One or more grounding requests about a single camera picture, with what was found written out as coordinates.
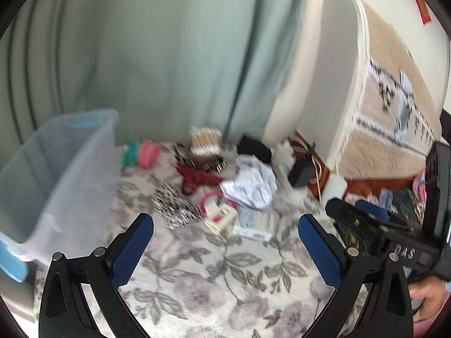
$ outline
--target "white crumpled paper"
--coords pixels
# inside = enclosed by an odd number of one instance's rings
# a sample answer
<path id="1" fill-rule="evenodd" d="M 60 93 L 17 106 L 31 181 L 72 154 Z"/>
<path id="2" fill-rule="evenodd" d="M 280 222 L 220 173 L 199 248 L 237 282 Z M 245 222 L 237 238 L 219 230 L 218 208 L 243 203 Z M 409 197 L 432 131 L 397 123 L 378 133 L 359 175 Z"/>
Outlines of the white crumpled paper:
<path id="1" fill-rule="evenodd" d="M 236 165 L 240 169 L 238 176 L 220 184 L 224 196 L 258 210 L 268 207 L 277 190 L 271 167 L 248 155 L 240 156 Z"/>

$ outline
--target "teal hair tie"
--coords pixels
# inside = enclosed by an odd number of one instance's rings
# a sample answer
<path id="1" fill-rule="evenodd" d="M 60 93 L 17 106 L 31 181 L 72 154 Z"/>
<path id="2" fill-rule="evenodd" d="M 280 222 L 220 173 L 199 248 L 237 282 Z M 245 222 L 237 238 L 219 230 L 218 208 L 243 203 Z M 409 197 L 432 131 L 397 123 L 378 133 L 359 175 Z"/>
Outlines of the teal hair tie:
<path id="1" fill-rule="evenodd" d="M 129 148 L 125 152 L 122 160 L 122 166 L 125 168 L 127 166 L 134 165 L 138 162 L 138 152 L 139 152 L 139 142 L 130 142 Z"/>

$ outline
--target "screw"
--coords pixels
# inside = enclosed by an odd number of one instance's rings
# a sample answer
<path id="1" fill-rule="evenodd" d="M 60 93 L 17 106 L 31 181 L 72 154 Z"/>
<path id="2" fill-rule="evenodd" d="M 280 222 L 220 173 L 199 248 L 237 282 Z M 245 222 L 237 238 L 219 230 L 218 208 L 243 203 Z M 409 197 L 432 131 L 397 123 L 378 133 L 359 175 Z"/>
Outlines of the screw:
<path id="1" fill-rule="evenodd" d="M 101 257 L 102 255 L 105 254 L 105 248 L 102 246 L 95 248 L 93 254 L 96 257 Z"/>
<path id="2" fill-rule="evenodd" d="M 398 254 L 396 254 L 396 253 L 390 253 L 389 257 L 390 257 L 390 259 L 391 259 L 392 261 L 394 261 L 394 262 L 399 261 Z"/>
<path id="3" fill-rule="evenodd" d="M 351 257 L 356 257 L 359 254 L 359 251 L 356 248 L 348 248 L 348 254 Z"/>
<path id="4" fill-rule="evenodd" d="M 52 259 L 55 262 L 59 261 L 62 257 L 63 257 L 63 253 L 61 253 L 61 252 L 56 252 L 52 255 Z"/>

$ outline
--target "white wall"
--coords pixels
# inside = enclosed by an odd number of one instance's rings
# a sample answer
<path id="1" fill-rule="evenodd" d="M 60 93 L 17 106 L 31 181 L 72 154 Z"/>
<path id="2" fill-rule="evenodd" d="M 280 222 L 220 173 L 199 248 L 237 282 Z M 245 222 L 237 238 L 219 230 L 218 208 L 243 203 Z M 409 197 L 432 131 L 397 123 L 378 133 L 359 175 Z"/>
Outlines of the white wall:
<path id="1" fill-rule="evenodd" d="M 451 57 L 451 44 L 448 47 L 449 57 Z M 449 81 L 448 87 L 446 90 L 445 101 L 443 102 L 443 109 L 445 109 L 448 113 L 451 114 L 451 70 L 449 71 Z"/>
<path id="2" fill-rule="evenodd" d="M 317 55 L 322 1 L 306 0 L 299 48 L 292 70 L 274 104 L 263 134 L 262 140 L 268 145 L 280 141 L 295 130 L 308 94 Z M 436 17 L 431 12 L 432 22 L 423 26 L 415 0 L 363 1 L 398 32 L 419 67 L 437 110 L 440 110 L 449 75 L 449 40 Z M 451 95 L 448 101 L 451 107 Z"/>

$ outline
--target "human hand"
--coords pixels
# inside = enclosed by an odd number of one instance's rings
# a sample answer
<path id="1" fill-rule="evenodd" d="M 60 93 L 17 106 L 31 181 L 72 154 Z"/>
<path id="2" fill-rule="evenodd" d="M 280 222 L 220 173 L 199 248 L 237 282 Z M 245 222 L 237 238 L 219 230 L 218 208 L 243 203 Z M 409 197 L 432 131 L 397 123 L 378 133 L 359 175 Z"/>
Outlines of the human hand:
<path id="1" fill-rule="evenodd" d="M 411 299 L 425 299 L 414 315 L 414 323 L 416 323 L 439 312 L 445 298 L 445 281 L 435 276 L 428 276 L 420 282 L 411 283 L 409 293 Z"/>

